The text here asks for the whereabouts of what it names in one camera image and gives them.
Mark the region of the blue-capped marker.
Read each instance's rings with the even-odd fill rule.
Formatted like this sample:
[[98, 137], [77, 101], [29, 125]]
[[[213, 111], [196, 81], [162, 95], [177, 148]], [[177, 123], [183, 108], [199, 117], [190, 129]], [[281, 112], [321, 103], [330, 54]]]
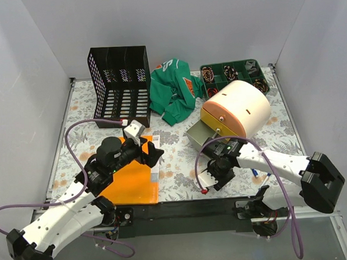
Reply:
[[268, 173], [267, 176], [265, 177], [265, 179], [262, 182], [262, 187], [267, 184], [267, 182], [269, 181], [270, 177], [271, 177], [271, 174]]
[[258, 174], [258, 172], [257, 172], [255, 169], [252, 169], [251, 171], [252, 171], [253, 175], [254, 175], [256, 178], [259, 177], [259, 174]]

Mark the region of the white drawer organizer box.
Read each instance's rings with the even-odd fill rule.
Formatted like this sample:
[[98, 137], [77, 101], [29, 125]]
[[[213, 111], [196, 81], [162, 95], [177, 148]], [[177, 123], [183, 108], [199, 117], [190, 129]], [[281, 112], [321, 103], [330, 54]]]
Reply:
[[252, 138], [267, 123], [271, 105], [253, 85], [235, 80], [203, 103], [199, 120], [185, 135], [196, 150], [209, 137]]

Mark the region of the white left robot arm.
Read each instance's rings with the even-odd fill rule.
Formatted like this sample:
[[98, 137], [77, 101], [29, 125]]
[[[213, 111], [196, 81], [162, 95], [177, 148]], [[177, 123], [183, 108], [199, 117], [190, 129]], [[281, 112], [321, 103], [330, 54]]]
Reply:
[[109, 227], [118, 220], [115, 205], [102, 196], [113, 182], [113, 174], [136, 161], [152, 168], [163, 155], [153, 142], [140, 138], [121, 141], [107, 137], [85, 164], [75, 181], [38, 219], [21, 231], [12, 229], [6, 242], [14, 260], [53, 260], [70, 242], [89, 228]]

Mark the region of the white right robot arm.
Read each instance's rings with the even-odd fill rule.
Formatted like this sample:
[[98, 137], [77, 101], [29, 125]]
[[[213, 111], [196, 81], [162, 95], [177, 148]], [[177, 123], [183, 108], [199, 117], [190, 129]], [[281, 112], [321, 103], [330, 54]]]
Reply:
[[293, 156], [261, 149], [254, 141], [237, 136], [208, 138], [200, 153], [209, 157], [206, 170], [196, 174], [202, 193], [219, 191], [235, 176], [234, 168], [256, 169], [277, 179], [278, 188], [264, 187], [256, 200], [259, 216], [276, 209], [309, 206], [317, 212], [333, 213], [345, 179], [329, 157], [321, 152]]

